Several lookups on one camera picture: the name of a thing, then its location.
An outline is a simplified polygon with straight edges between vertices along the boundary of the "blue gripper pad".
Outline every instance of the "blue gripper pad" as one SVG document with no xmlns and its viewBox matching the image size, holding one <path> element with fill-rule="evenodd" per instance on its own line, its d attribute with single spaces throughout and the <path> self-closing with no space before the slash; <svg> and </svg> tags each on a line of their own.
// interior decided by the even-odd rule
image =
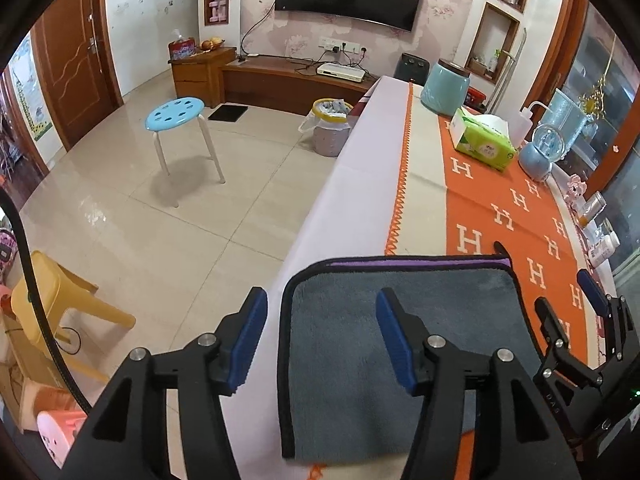
<svg viewBox="0 0 640 480">
<path fill-rule="evenodd" d="M 220 366 L 224 368 L 227 395 L 234 394 L 246 381 L 255 349 L 267 320 L 267 293 L 254 286 L 236 314 L 225 316 L 216 336 L 221 342 Z"/>
<path fill-rule="evenodd" d="M 578 271 L 576 279 L 596 314 L 600 317 L 607 317 L 607 305 L 609 302 L 607 301 L 607 297 L 604 295 L 603 291 L 600 289 L 598 283 L 585 269 L 580 269 Z"/>
<path fill-rule="evenodd" d="M 418 385 L 414 371 L 413 352 L 394 312 L 393 298 L 390 298 L 384 289 L 378 293 L 376 319 L 380 332 L 382 332 L 382 339 L 385 341 L 386 352 L 389 354 L 396 374 L 396 380 L 410 395 L 413 395 Z"/>
</svg>

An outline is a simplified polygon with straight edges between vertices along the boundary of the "white wall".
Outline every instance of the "white wall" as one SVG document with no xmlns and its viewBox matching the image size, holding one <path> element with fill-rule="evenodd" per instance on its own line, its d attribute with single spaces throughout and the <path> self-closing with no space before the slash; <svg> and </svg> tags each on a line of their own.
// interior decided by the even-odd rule
<svg viewBox="0 0 640 480">
<path fill-rule="evenodd" d="M 173 30 L 198 39 L 198 0 L 106 0 L 113 63 L 124 95 L 169 67 Z"/>
<path fill-rule="evenodd" d="M 523 29 L 525 27 L 527 29 L 527 43 L 522 51 L 520 62 L 514 70 L 513 78 L 504 93 L 502 102 L 494 111 L 495 114 L 508 118 L 515 110 L 522 108 L 524 99 L 529 94 L 538 75 L 538 70 L 545 59 L 558 22 L 562 0 L 527 0 L 523 14 L 500 0 L 473 0 L 465 30 L 454 58 L 458 64 L 464 66 L 466 63 L 487 1 L 520 21 L 520 28 L 511 49 L 514 54 L 522 41 Z M 487 97 L 495 89 L 493 84 L 474 74 L 471 75 L 471 86 L 484 92 Z"/>
<path fill-rule="evenodd" d="M 63 153 L 66 152 L 55 126 L 36 140 L 36 148 L 50 170 L 56 165 L 56 161 L 60 160 L 60 158 L 55 158 L 58 151 L 64 150 Z"/>
</svg>

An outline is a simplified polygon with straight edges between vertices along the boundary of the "gray towel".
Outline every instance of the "gray towel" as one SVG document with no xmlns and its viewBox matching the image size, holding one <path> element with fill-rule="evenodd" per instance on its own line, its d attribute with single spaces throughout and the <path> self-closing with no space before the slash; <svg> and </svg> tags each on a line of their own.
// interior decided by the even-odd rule
<svg viewBox="0 0 640 480">
<path fill-rule="evenodd" d="M 290 325 L 281 319 L 280 326 L 281 345 L 290 326 L 289 355 L 281 348 L 278 357 L 283 456 L 345 464 L 409 451 L 422 398 L 399 386 L 386 354 L 375 316 L 384 286 L 431 333 L 486 355 L 509 348 L 533 375 L 540 358 L 515 276 L 495 262 L 484 267 L 493 268 L 303 271 L 281 314 L 290 312 Z M 475 413 L 468 392 L 464 431 L 473 429 Z"/>
</svg>

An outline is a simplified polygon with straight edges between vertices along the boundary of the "floral wallpaper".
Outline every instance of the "floral wallpaper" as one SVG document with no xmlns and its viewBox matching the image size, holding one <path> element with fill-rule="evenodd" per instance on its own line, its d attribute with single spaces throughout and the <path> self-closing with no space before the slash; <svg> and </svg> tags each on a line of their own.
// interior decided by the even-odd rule
<svg viewBox="0 0 640 480">
<path fill-rule="evenodd" d="M 244 33 L 269 10 L 274 0 L 241 0 Z M 392 75 L 402 52 L 428 60 L 452 59 L 472 0 L 421 0 L 412 32 L 351 18 L 307 12 L 272 12 L 244 41 L 249 53 L 317 59 L 320 36 L 344 38 L 367 48 L 362 66 L 376 75 Z M 333 60 L 339 54 L 327 53 Z"/>
</svg>

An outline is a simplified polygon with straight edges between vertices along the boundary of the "green tissue box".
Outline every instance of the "green tissue box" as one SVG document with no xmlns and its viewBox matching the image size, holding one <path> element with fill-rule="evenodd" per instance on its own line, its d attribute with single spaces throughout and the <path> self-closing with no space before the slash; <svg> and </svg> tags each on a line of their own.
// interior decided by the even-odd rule
<svg viewBox="0 0 640 480">
<path fill-rule="evenodd" d="M 454 148 L 461 153 L 504 171 L 517 150 L 509 140 L 506 121 L 492 115 L 472 115 L 458 108 L 449 125 Z"/>
</svg>

